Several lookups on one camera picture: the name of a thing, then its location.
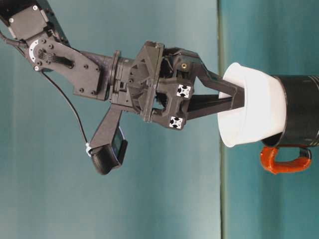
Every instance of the orange handle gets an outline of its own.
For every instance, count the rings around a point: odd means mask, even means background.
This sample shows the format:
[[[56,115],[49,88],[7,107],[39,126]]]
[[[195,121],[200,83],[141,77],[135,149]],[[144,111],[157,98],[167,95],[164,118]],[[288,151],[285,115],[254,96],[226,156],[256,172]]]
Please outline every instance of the orange handle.
[[[276,162],[278,151],[278,148],[264,147],[260,153],[263,168],[273,174],[300,172],[311,164],[311,152],[307,148],[300,148],[300,156],[290,162]]]

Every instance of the black cable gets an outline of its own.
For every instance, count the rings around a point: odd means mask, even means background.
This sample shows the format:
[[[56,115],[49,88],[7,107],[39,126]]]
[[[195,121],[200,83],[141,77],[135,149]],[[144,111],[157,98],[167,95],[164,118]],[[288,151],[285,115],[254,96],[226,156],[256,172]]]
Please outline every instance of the black cable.
[[[27,48],[28,45],[22,41],[16,41],[16,40],[12,40],[7,38],[5,35],[3,35],[3,33],[0,31],[0,38],[6,43],[9,44],[11,46],[16,46],[16,47],[22,47],[22,48]]]
[[[69,107],[72,109],[75,117],[76,117],[76,120],[78,121],[78,124],[79,124],[79,127],[80,127],[80,130],[81,130],[81,133],[82,133],[82,137],[85,141],[85,143],[87,144],[88,143],[88,140],[86,138],[86,135],[85,135],[85,132],[84,132],[84,129],[83,129],[83,125],[82,125],[82,122],[80,120],[80,117],[76,111],[76,109],[74,108],[74,106],[72,105],[71,101],[69,100],[69,98],[64,94],[64,92],[62,91],[62,89],[53,81],[51,80],[43,71],[40,71],[40,74],[42,76],[44,76],[44,78],[46,78],[59,92],[60,94],[64,97],[64,99],[66,100],[66,102],[68,103]]]
[[[20,47],[14,46],[15,49],[18,50],[18,52],[20,52],[20,54],[25,58],[25,53],[21,50]]]

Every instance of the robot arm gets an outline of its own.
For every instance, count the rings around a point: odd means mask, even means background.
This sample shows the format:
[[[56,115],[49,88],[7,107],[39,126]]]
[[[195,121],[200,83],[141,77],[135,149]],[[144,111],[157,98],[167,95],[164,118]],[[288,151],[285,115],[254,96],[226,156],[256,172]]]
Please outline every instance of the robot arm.
[[[187,120],[244,106],[244,89],[207,70],[198,54],[165,48],[147,41],[135,59],[116,51],[103,56],[71,48],[46,0],[0,0],[0,19],[15,40],[1,38],[17,48],[36,72],[56,71],[74,86],[73,94],[111,102],[87,152],[101,174],[121,166],[127,141],[119,127],[122,111],[139,114],[146,122],[182,130]],[[224,92],[195,95],[198,78],[208,88]],[[154,101],[163,109],[154,108]]]

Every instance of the teal backdrop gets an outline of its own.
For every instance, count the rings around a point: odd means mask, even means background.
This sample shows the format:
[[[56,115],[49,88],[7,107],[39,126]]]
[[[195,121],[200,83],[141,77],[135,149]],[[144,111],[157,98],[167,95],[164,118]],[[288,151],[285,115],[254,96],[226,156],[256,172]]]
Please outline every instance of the teal backdrop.
[[[319,74],[317,0],[221,0],[221,71],[232,62],[269,74]],[[319,234],[319,150],[305,172],[271,175],[261,143],[224,149],[225,239],[301,239]],[[281,149],[281,161],[296,158]]]
[[[218,71],[215,0],[49,2],[76,49],[134,58],[157,40],[198,52]],[[124,165],[100,176],[62,97],[13,50],[0,44],[0,238],[220,238],[216,116],[176,132],[124,114]],[[109,104],[71,96],[66,79],[50,76],[91,137]]]

